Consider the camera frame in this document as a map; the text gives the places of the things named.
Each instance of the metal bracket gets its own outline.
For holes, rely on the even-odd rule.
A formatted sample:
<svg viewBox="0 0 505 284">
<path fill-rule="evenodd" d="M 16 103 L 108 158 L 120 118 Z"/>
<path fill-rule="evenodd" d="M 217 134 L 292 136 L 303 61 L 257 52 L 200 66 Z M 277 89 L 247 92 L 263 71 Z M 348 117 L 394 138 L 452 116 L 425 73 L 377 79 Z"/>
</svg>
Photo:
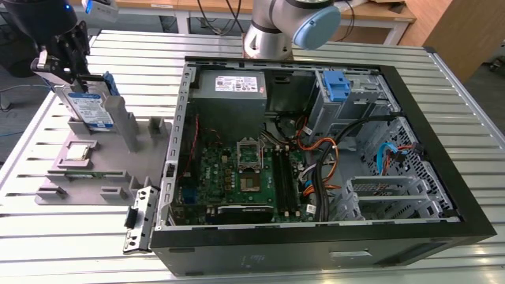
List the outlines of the metal bracket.
<svg viewBox="0 0 505 284">
<path fill-rule="evenodd" d="M 125 219 L 127 238 L 123 254 L 151 253 L 149 239 L 155 219 L 160 188 L 148 186 L 136 193 L 133 206 L 129 207 Z"/>
</svg>

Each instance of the floor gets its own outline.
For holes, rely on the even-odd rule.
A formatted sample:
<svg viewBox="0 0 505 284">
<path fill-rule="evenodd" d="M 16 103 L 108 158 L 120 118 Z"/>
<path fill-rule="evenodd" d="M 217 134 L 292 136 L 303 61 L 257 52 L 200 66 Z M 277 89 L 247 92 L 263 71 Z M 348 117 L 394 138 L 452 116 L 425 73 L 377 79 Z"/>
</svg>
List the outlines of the floor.
<svg viewBox="0 0 505 284">
<path fill-rule="evenodd" d="M 173 20 L 161 19 L 161 22 L 165 31 L 172 33 L 177 32 L 177 25 L 173 26 Z M 244 30 L 249 27 L 247 22 L 248 21 L 241 21 Z M 216 20 L 212 22 L 212 25 L 216 28 L 224 28 L 227 23 L 228 20 Z M 197 19 L 192 19 L 191 29 L 196 34 L 213 34 L 211 29 L 205 27 Z M 240 35 L 237 26 L 233 27 L 228 35 Z M 25 84 L 39 85 L 44 84 L 44 82 L 37 76 L 25 79 L 15 78 L 9 76 L 5 69 L 0 67 L 0 90 L 11 86 Z M 489 72 L 488 67 L 481 66 L 466 82 L 465 87 L 490 119 L 501 131 L 505 132 L 505 76 Z M 4 134 L 17 133 L 25 129 L 47 93 L 44 88 L 25 87 L 11 90 L 3 94 L 12 102 L 12 109 L 9 112 L 0 111 L 0 167 L 20 138 L 20 134 L 8 136 L 4 136 Z"/>
</svg>

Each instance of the slotted aluminum table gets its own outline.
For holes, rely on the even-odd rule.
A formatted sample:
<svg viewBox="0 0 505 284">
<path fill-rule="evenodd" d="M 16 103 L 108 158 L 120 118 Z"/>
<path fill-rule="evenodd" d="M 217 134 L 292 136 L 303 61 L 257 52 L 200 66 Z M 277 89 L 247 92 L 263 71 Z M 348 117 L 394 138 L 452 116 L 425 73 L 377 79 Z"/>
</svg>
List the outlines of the slotted aluminum table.
<svg viewBox="0 0 505 284">
<path fill-rule="evenodd" d="M 172 120 L 185 55 L 241 56 L 239 37 L 103 31 L 91 46 L 89 70 L 115 75 L 137 119 L 160 115 Z M 498 235 L 408 267 L 212 277 L 213 281 L 341 283 L 345 277 L 351 284 L 505 283 L 505 139 L 438 56 L 417 47 L 351 43 L 331 43 L 316 51 L 293 48 L 293 53 L 296 60 L 397 67 Z M 11 276 L 0 282 L 176 280 L 153 254 L 121 254 L 125 206 L 39 206 L 33 201 L 69 132 L 68 114 L 51 93 L 0 171 L 0 276 Z"/>
</svg>

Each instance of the small circuit board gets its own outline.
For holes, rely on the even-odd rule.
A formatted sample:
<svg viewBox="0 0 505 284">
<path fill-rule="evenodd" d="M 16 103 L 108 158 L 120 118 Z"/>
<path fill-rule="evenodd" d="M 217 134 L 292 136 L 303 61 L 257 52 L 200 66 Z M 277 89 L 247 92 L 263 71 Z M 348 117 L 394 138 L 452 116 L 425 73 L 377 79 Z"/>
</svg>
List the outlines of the small circuit board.
<svg viewBox="0 0 505 284">
<path fill-rule="evenodd" d="M 284 157 L 283 172 L 273 168 L 281 162 L 280 157 Z M 261 169 L 239 169 L 239 159 L 260 161 Z M 199 183 L 185 184 L 179 189 L 179 204 L 172 208 L 176 219 L 187 225 L 215 224 L 217 221 L 212 217 L 224 208 L 236 206 L 269 211 L 268 223 L 307 221 L 307 216 L 300 212 L 296 181 L 301 163 L 300 151 L 263 148 L 256 152 L 248 147 L 241 151 L 236 147 L 205 148 L 200 160 Z"/>
</svg>

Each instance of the silver metal panel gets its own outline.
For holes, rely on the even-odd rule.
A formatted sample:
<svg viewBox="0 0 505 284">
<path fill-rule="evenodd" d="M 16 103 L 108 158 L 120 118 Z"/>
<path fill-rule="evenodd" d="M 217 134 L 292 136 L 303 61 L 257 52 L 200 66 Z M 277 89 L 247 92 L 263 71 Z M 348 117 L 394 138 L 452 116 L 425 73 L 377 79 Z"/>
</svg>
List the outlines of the silver metal panel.
<svg viewBox="0 0 505 284">
<path fill-rule="evenodd" d="M 115 74 L 127 108 L 139 120 L 163 115 L 169 121 L 184 56 L 241 57 L 239 43 L 237 37 L 103 31 L 92 46 L 91 69 Z M 474 102 L 464 96 L 454 80 L 444 78 L 450 78 L 446 68 L 440 62 L 434 64 L 418 47 L 331 43 L 316 51 L 293 50 L 296 60 L 397 67 L 498 235 L 477 245 L 444 251 L 408 267 L 213 276 L 213 281 L 337 283 L 345 276 L 349 284 L 504 283 L 505 270 L 500 266 L 505 265 L 505 151 L 500 149 L 500 136 L 490 136 L 493 126 L 476 111 Z M 121 254 L 127 207 L 39 206 L 33 202 L 33 193 L 68 134 L 68 118 L 65 107 L 51 94 L 0 170 L 0 228 L 4 229 L 0 230 L 0 276 L 27 276 L 0 281 L 175 280 L 155 255 Z M 185 281 L 208 283 L 209 278 Z"/>
</svg>

